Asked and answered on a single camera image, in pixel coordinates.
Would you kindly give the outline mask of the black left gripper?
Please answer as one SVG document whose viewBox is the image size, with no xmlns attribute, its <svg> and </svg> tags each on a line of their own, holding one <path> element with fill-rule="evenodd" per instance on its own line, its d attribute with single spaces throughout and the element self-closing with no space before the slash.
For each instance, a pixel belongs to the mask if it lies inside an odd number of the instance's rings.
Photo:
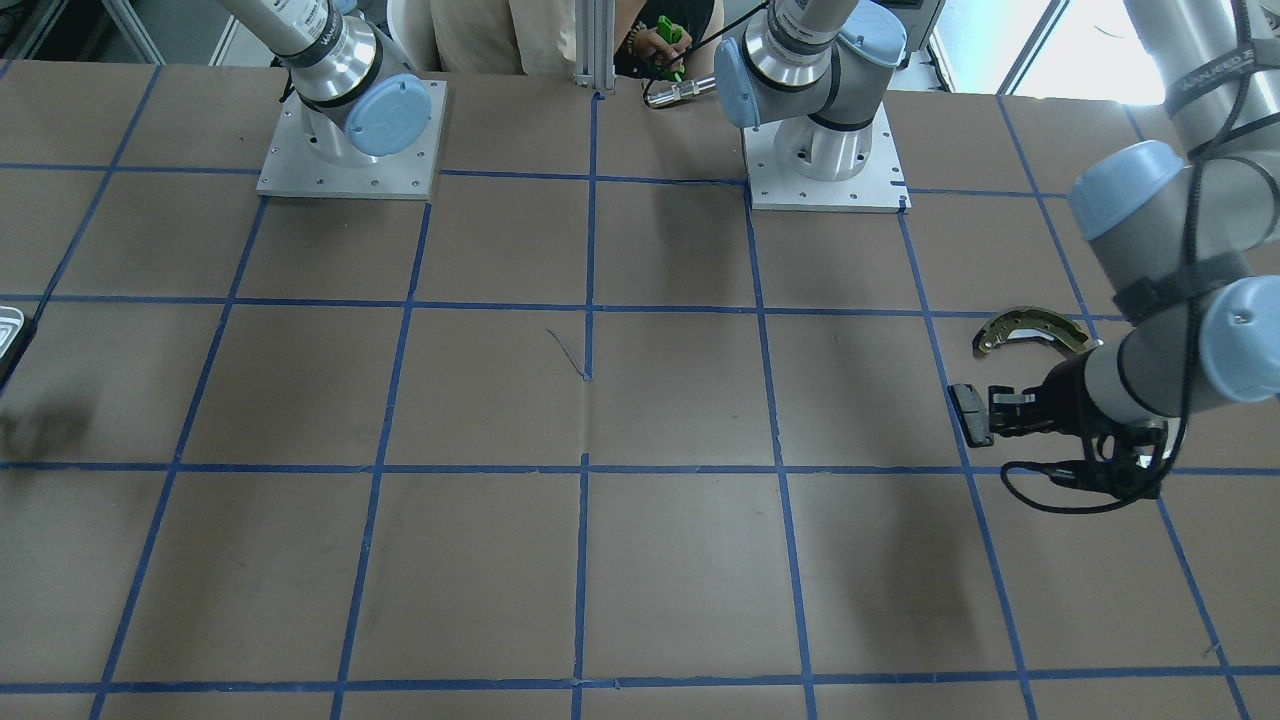
<svg viewBox="0 0 1280 720">
<path fill-rule="evenodd" d="M 1016 392 L 1009 386 L 989 386 L 991 411 L 1021 411 L 1016 418 L 991 418 L 989 432 L 1004 438 L 1030 434 L 1062 434 L 1092 439 L 1098 411 L 1085 387 L 1089 355 L 1076 355 L 1053 366 L 1036 387 Z"/>
</svg>

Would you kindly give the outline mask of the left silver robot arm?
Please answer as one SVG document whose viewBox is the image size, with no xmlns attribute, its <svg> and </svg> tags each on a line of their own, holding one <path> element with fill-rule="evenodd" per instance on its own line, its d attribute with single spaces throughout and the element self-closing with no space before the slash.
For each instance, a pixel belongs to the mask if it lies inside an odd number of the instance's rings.
<svg viewBox="0 0 1280 720">
<path fill-rule="evenodd" d="M 886 416 L 909 439 L 937 409 L 916 388 L 924 336 L 891 340 L 902 292 L 940 320 L 951 380 L 1014 400 L 1036 432 L 1064 433 L 1084 410 L 1149 423 L 1178 410 L 1185 313 L 1129 325 L 1114 295 L 1158 287 L 1180 261 L 1192 168 L 1161 136 L 1137 142 L 1114 102 L 896 94 L 891 132 L 913 209 L 867 218 L 767 211 L 754 222 L 783 438 L 867 429 Z M 884 307 L 878 307 L 886 301 Z M 1050 363 L 1046 351 L 965 351 L 977 313 L 1046 304 L 1092 315 L 1102 345 Z"/>
</svg>

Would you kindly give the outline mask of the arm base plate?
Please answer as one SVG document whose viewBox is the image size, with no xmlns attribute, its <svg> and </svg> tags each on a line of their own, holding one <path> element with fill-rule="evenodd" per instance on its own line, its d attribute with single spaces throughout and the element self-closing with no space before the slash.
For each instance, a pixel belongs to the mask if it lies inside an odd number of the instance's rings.
<svg viewBox="0 0 1280 720">
<path fill-rule="evenodd" d="M 900 213 L 913 206 L 884 104 L 869 126 L 838 132 L 808 117 L 742 131 L 751 208 Z"/>
<path fill-rule="evenodd" d="M 264 158 L 257 193 L 282 199 L 371 199 L 429 201 L 436 176 L 449 85 L 424 79 L 408 87 L 408 109 L 425 110 L 408 127 L 421 131 L 398 152 L 369 155 L 346 132 L 298 96 L 283 104 Z"/>
</svg>

